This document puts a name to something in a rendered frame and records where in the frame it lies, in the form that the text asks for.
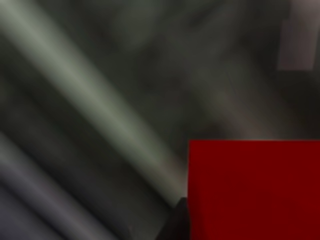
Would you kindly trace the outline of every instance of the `blurry background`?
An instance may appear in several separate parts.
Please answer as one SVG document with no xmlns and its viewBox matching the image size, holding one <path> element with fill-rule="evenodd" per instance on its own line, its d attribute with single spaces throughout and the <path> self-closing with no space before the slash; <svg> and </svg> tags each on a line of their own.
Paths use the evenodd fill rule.
<svg viewBox="0 0 320 240">
<path fill-rule="evenodd" d="M 0 238 L 152 240 L 188 139 L 318 139 L 288 0 L 1 0 Z"/>
</svg>

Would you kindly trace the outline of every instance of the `red surface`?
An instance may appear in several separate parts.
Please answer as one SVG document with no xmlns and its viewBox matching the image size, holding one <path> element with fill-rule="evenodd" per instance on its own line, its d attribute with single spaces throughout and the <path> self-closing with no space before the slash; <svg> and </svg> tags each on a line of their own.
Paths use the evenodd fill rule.
<svg viewBox="0 0 320 240">
<path fill-rule="evenodd" d="M 189 144 L 191 240 L 320 239 L 320 141 Z"/>
</svg>

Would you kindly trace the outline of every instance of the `red rectangle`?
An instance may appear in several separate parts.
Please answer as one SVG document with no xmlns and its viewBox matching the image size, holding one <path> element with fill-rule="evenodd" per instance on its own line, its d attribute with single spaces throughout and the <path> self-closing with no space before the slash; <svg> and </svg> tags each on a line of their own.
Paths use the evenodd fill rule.
<svg viewBox="0 0 320 240">
<path fill-rule="evenodd" d="M 191 240 L 320 239 L 320 141 L 189 143 Z"/>
</svg>

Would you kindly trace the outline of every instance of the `red block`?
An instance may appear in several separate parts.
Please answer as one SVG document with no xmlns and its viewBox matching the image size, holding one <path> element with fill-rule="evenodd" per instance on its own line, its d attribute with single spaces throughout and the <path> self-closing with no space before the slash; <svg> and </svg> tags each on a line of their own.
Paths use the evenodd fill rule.
<svg viewBox="0 0 320 240">
<path fill-rule="evenodd" d="M 320 141 L 189 143 L 191 240 L 320 239 Z"/>
</svg>

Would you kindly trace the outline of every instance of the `black object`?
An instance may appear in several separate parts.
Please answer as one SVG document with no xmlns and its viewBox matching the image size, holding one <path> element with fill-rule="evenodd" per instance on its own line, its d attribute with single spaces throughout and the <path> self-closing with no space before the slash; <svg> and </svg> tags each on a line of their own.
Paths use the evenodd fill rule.
<svg viewBox="0 0 320 240">
<path fill-rule="evenodd" d="M 173 210 L 172 215 L 160 231 L 156 240 L 189 240 L 190 217 L 187 198 L 183 197 Z"/>
</svg>

